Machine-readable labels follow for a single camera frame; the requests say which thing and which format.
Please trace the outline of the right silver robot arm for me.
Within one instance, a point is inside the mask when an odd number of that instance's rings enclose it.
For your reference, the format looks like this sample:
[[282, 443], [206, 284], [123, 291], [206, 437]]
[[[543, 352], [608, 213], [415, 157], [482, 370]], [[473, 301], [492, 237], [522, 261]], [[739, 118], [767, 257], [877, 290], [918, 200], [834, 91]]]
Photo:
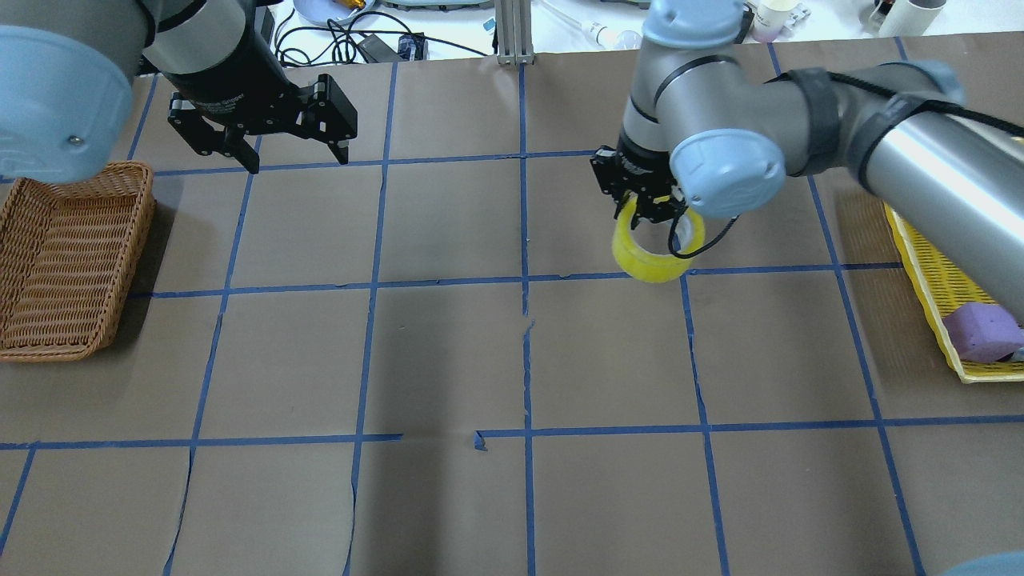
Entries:
[[844, 167], [1022, 317], [1022, 128], [969, 110], [943, 61], [746, 80], [742, 1], [654, 1], [616, 146], [591, 166], [626, 227], [731, 220], [787, 178]]

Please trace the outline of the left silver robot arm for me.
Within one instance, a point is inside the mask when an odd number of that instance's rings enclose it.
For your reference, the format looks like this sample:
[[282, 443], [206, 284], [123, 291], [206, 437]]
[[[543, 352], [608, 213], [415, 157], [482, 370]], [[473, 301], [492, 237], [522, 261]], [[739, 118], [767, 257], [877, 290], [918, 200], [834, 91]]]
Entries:
[[196, 154], [260, 169], [248, 136], [325, 143], [340, 164], [358, 113], [322, 74], [293, 84], [272, 55], [264, 1], [4, 1], [1, 164], [8, 178], [74, 183], [106, 166], [143, 63], [175, 94], [167, 121]]

